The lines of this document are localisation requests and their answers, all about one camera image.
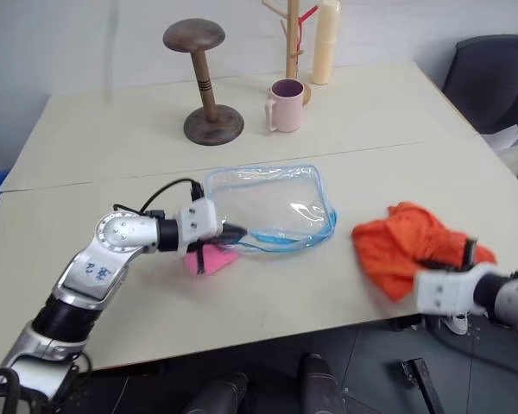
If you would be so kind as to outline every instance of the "table surface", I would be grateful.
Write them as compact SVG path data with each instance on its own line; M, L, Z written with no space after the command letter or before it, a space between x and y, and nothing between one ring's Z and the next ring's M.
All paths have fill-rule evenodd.
M220 166L337 154L476 134L411 62L347 66L312 85L304 123L292 134L269 133L264 101L280 75L213 80L219 104L243 116L243 133L202 147L182 132L201 105L195 82L51 97L2 191L181 173Z

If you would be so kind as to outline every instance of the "black office chair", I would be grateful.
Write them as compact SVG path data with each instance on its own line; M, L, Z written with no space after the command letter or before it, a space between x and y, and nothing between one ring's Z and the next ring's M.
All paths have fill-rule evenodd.
M518 125L518 35L457 43L443 93L480 134Z

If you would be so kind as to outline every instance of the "gray floor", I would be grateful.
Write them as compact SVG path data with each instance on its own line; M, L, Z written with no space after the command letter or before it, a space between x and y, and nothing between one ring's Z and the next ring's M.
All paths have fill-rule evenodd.
M158 361L140 373L138 367L97 373L65 412L178 413L208 380L235 369L269 383L270 392L280 390L278 406L267 412L299 412L282 396L296 392L300 357L309 352L329 363L349 413L428 413L419 389L405 381L399 366L399 360L419 357L445 413L518 413L518 332L482 317L471 318L467 336L422 326L394 331L379 322Z

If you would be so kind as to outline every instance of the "red towel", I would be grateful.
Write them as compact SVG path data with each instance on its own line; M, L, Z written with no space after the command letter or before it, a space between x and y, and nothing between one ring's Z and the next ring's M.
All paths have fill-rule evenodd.
M468 235L447 229L430 211L403 202L388 207L389 218L359 224L351 232L363 270L397 301L413 290L420 261L460 267ZM474 261L496 263L493 253L477 246Z

